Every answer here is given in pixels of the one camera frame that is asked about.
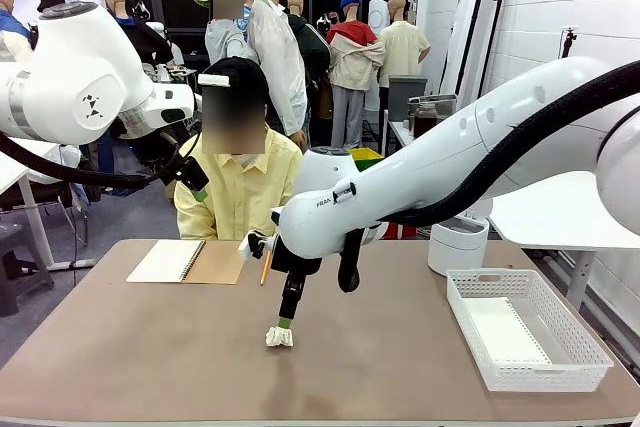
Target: white plastic tray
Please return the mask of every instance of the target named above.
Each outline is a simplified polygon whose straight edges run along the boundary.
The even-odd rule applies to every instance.
[[[613,366],[533,270],[447,271],[447,298],[491,391],[593,392]]]

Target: crumpled paper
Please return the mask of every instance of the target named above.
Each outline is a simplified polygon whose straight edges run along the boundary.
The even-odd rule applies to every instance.
[[[293,332],[291,329],[283,329],[282,327],[271,327],[267,332],[267,347],[277,347],[284,345],[285,347],[293,347]]]

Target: pencil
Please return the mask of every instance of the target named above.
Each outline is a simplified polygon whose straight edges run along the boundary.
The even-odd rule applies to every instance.
[[[262,278],[260,279],[260,285],[264,285],[264,281],[267,280],[267,272],[269,272],[269,264],[271,263],[271,251],[267,252],[267,258],[264,261],[264,269],[262,269]]]

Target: white canister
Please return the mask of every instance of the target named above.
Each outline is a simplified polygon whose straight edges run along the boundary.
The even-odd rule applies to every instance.
[[[489,236],[489,221],[464,214],[431,227],[427,264],[446,277],[447,270],[479,269]]]

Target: brown tabletop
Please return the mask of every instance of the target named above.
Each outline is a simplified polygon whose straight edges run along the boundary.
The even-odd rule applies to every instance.
[[[118,243],[18,350],[0,372],[0,417],[585,425],[640,410],[617,361],[590,394],[488,392],[427,242],[364,247],[351,294],[338,288],[338,257],[325,260],[307,279],[292,349],[264,343],[284,274],[260,287],[254,260],[235,286],[125,283],[153,242]],[[508,264],[535,269],[513,244],[489,242],[485,265]]]

